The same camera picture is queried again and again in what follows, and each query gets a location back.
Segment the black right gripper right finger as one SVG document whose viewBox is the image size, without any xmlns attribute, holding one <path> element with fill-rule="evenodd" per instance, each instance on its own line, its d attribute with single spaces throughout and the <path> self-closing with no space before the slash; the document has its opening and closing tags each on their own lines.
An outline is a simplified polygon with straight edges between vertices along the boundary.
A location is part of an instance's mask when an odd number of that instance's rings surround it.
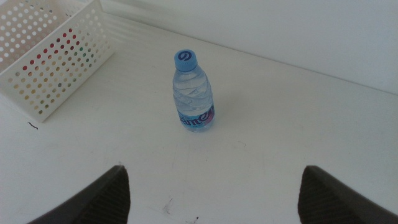
<svg viewBox="0 0 398 224">
<path fill-rule="evenodd" d="M 301 223 L 397 223 L 397 215 L 318 166 L 306 166 L 298 196 Z"/>
</svg>

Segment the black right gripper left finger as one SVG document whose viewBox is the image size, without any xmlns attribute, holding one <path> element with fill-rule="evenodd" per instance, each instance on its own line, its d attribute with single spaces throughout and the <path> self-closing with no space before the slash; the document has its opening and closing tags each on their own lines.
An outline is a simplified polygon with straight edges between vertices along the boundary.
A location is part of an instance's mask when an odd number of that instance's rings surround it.
<svg viewBox="0 0 398 224">
<path fill-rule="evenodd" d="M 124 166 L 112 167 L 76 195 L 32 223 L 127 223 L 129 176 Z"/>
</svg>

